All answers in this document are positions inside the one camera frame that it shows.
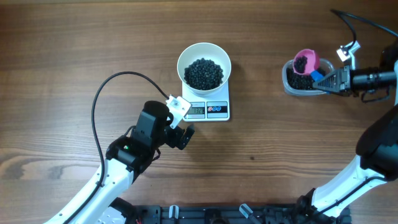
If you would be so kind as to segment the pink scoop blue handle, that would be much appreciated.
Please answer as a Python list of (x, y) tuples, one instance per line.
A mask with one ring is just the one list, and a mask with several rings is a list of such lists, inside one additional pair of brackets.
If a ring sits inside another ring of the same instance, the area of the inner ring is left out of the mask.
[(317, 71), (319, 66), (320, 58), (314, 50), (303, 49), (294, 57), (294, 72), (303, 76), (311, 76), (315, 82), (323, 78), (323, 75)]

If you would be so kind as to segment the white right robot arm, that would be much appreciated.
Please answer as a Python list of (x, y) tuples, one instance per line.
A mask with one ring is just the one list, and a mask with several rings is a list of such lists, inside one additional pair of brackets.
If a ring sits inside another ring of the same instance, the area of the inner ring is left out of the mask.
[[(397, 86), (397, 43), (387, 46), (378, 67), (357, 69), (358, 45), (338, 49), (343, 68), (317, 75), (313, 87), (341, 96)], [(343, 210), (371, 189), (397, 179), (397, 106), (393, 106), (362, 134), (354, 159), (331, 181), (297, 200), (291, 217), (295, 223), (336, 223)]]

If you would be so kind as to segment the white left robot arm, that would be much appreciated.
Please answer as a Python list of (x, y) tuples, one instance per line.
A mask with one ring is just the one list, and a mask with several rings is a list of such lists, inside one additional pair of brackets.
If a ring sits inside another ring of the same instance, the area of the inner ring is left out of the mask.
[(185, 148), (194, 128), (178, 124), (191, 107), (180, 96), (146, 102), (137, 124), (108, 146), (96, 174), (49, 223), (137, 223), (135, 207), (120, 195), (160, 157), (160, 146)]

